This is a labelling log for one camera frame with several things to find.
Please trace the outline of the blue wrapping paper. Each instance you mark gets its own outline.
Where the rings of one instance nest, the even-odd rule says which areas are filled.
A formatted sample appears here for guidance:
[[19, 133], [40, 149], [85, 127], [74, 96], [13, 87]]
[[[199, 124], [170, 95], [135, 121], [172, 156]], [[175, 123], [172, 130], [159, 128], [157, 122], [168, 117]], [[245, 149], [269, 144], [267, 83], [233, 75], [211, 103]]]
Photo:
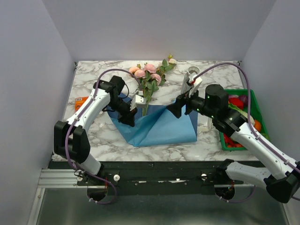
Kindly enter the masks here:
[[135, 126], [118, 122], [118, 113], [108, 107], [108, 115], [127, 143], [134, 147], [192, 143], [197, 141], [198, 113], [191, 112], [177, 119], [164, 105], [149, 105], [147, 115], [139, 108]]

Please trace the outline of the pink flower bouquet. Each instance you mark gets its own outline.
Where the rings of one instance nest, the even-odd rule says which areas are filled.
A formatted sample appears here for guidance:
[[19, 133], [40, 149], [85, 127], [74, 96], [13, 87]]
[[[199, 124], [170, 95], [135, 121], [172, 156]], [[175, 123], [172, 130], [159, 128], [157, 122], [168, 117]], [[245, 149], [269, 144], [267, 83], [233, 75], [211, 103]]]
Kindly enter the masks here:
[[143, 68], [140, 64], [137, 64], [137, 66], [129, 69], [129, 72], [131, 72], [142, 85], [142, 94], [146, 100], [146, 105], [142, 110], [142, 116], [147, 115], [153, 93], [158, 91], [159, 86], [166, 82], [166, 66], [168, 66], [168, 64], [156, 67], [151, 63], [145, 63]]

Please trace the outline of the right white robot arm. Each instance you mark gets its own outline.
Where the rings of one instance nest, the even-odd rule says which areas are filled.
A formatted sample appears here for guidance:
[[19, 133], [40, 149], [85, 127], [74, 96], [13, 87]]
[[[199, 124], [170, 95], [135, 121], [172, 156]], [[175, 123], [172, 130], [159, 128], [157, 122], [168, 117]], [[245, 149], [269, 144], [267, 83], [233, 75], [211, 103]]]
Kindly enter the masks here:
[[229, 95], [219, 84], [206, 87], [205, 97], [198, 93], [180, 94], [174, 103], [166, 108], [176, 117], [181, 117], [182, 107], [185, 115], [192, 111], [212, 119], [213, 126], [221, 133], [233, 138], [252, 152], [264, 165], [263, 168], [242, 165], [226, 159], [217, 167], [215, 178], [225, 184], [239, 180], [265, 189], [268, 194], [281, 203], [288, 203], [300, 187], [300, 164], [286, 156], [263, 135], [261, 135], [239, 111], [228, 106]]

